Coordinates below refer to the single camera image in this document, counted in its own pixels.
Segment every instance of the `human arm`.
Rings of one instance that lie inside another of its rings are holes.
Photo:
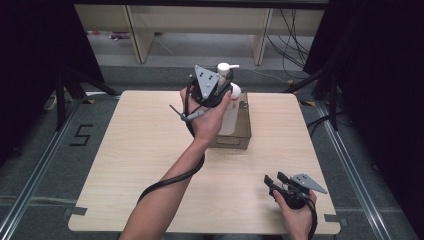
[[[308,206],[304,206],[301,209],[291,209],[283,196],[277,191],[273,191],[274,198],[277,201],[281,209],[281,214],[284,219],[284,226],[287,229],[292,240],[307,240],[309,230],[312,227],[312,213]],[[311,201],[315,204],[317,196],[310,190],[309,196]]]
[[[184,103],[185,89],[180,92]],[[226,107],[230,102],[227,93],[220,105],[206,111],[191,123],[195,137],[188,148],[161,178],[170,179],[192,170],[201,159],[211,141],[218,134]],[[189,109],[198,106],[189,99]],[[160,239],[172,222],[191,178],[159,188],[147,194],[131,213],[120,239]]]

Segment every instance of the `human hand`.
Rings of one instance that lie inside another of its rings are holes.
[[[308,206],[304,206],[301,209],[291,209],[286,200],[277,191],[273,191],[275,200],[281,209],[281,214],[284,218],[284,226],[286,227],[292,240],[308,239],[309,230],[312,227],[312,213]],[[312,190],[309,190],[309,197],[315,204],[317,196]]]
[[[183,106],[185,103],[187,89],[184,88],[180,91],[181,100],[183,101]],[[191,121],[193,130],[195,133],[195,139],[206,141],[208,144],[215,138],[219,133],[222,126],[222,118],[224,117],[225,109],[230,103],[231,91],[228,91],[225,96],[222,98],[221,103],[209,110],[207,108],[201,107],[198,110],[207,110],[202,116],[195,118]],[[196,108],[199,107],[199,104],[194,101],[194,99],[189,96],[188,108],[189,113],[193,112]]]

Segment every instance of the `wooden table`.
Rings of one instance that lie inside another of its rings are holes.
[[[247,150],[208,149],[168,232],[286,233],[263,183],[268,174],[307,173],[327,189],[296,97],[248,93],[252,138]],[[122,231],[140,193],[157,182],[192,137],[169,107],[179,92],[126,91],[116,107],[73,214],[73,231]],[[336,234],[330,194],[317,193],[316,234]]]

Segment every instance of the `black wire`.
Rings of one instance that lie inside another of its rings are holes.
[[[295,21],[296,21],[296,9],[292,9],[292,36],[293,36],[293,40],[296,43],[297,50],[298,50],[297,52],[299,54],[300,60],[302,61],[303,64],[305,64],[306,58],[300,49],[301,44],[297,41]]]
[[[286,20],[286,18],[285,18],[285,16],[284,16],[284,13],[283,13],[283,10],[282,9],[280,9],[280,13],[281,13],[281,16],[283,17],[283,19],[284,19],[284,22],[286,23],[286,26],[287,26],[287,29],[289,30],[289,32],[290,32],[290,35],[291,36],[293,36],[293,33],[292,33],[292,30],[290,29],[290,27],[289,27],[289,24],[288,24],[288,22],[287,22],[287,20]],[[296,42],[296,45],[297,46],[299,46],[299,47],[301,47],[301,48],[303,48],[303,50],[305,50],[306,52],[308,52],[309,53],[309,50],[308,49],[306,49],[305,47],[303,47],[302,46],[302,44],[300,44],[298,41],[297,41],[297,38],[296,38],[296,35],[294,35],[294,41]]]
[[[336,116],[337,115],[342,115],[342,114],[345,114],[345,111],[340,111],[340,112],[337,112],[336,113]],[[316,128],[318,127],[318,125],[320,125],[321,123],[323,123],[325,120],[328,120],[328,119],[330,119],[330,115],[325,115],[325,116],[323,116],[323,117],[320,117],[320,118],[318,118],[317,120],[315,120],[315,121],[312,121],[312,122],[310,122],[310,123],[308,123],[308,124],[306,124],[306,127],[307,128],[309,128],[309,127],[311,127],[312,125],[314,125],[315,124],[315,126],[312,128],[312,131],[311,131],[311,133],[309,134],[309,136],[312,138],[312,135],[314,135],[314,132],[315,132],[315,130],[316,130]]]
[[[317,226],[318,226],[318,216],[317,216],[317,211],[316,211],[316,208],[315,208],[315,203],[311,199],[308,199],[308,201],[306,201],[306,205],[308,205],[309,209],[311,210],[311,214],[312,214],[312,226],[311,226],[311,229],[309,230],[309,234],[308,234],[308,239],[311,240],[312,237],[314,236],[315,230],[317,229]]]
[[[286,53],[286,51],[287,51],[287,46],[288,46],[288,44],[290,43],[290,38],[292,37],[292,34],[291,34],[291,30],[290,30],[290,27],[287,25],[287,28],[289,29],[289,31],[290,31],[290,35],[289,35],[289,39],[287,40],[287,45],[286,45],[286,47],[284,48],[284,54]],[[284,61],[284,56],[283,56],[283,69],[284,69],[284,72],[286,72],[286,67],[285,67],[285,61]]]
[[[269,36],[267,36],[269,42],[271,43],[271,46],[279,53],[281,56],[288,58],[291,62],[296,64],[299,67],[303,67],[302,63],[298,62],[296,59],[294,59],[292,56],[285,53],[283,50],[281,50],[272,40]]]
[[[190,78],[190,81],[187,84],[187,90],[186,90],[186,96],[185,96],[185,101],[184,101],[184,114],[186,116],[188,116],[189,113],[189,108],[188,108],[188,98],[190,97],[190,88],[194,83],[194,79]],[[186,121],[186,126],[188,128],[188,130],[190,131],[191,135],[194,137],[194,130],[193,130],[193,126],[191,125],[191,122]],[[187,178],[192,177],[194,174],[196,174],[203,166],[203,163],[205,162],[205,154],[202,155],[202,157],[199,160],[199,163],[197,164],[197,166],[195,166],[192,170],[183,173],[181,175],[178,175],[176,177],[172,177],[169,179],[165,179],[162,181],[159,181],[151,186],[149,186],[148,188],[146,188],[140,195],[140,197],[138,198],[137,203],[139,203],[141,201],[141,199],[143,199],[147,194],[149,194],[150,192],[153,192],[159,188],[162,188],[164,186],[167,185],[171,185],[180,181],[183,181]]]
[[[295,48],[295,47],[293,47],[293,46],[290,46],[286,41],[284,41],[282,38],[281,38],[281,36],[278,36],[278,38],[284,43],[284,44],[286,44],[286,45],[288,45],[289,46],[289,48],[291,48],[291,49],[293,49],[293,50],[296,50],[296,51],[300,51],[300,52],[302,52],[303,54],[309,54],[309,51],[304,51],[304,50],[299,50],[298,48]]]
[[[309,136],[312,138],[312,135],[314,135],[314,132],[315,132],[315,129],[318,127],[318,125],[320,125],[321,123],[323,123],[325,120],[327,120],[328,118],[326,118],[326,119],[321,119],[320,121],[318,121],[316,124],[315,124],[315,126],[312,128],[312,131],[311,131],[311,133],[309,134]]]
[[[344,122],[342,122],[342,121],[340,121],[340,120],[337,120],[337,122],[338,122],[339,124],[343,125],[343,126],[346,126],[346,127],[352,127],[352,128],[353,128],[353,125],[352,125],[351,123],[344,123]]]

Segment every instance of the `wrist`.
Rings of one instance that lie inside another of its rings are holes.
[[[308,235],[304,235],[304,234],[290,234],[290,239],[291,240],[308,240]]]
[[[195,137],[193,139],[192,145],[196,146],[196,148],[206,151],[206,149],[209,147],[210,142],[211,141],[209,139]]]

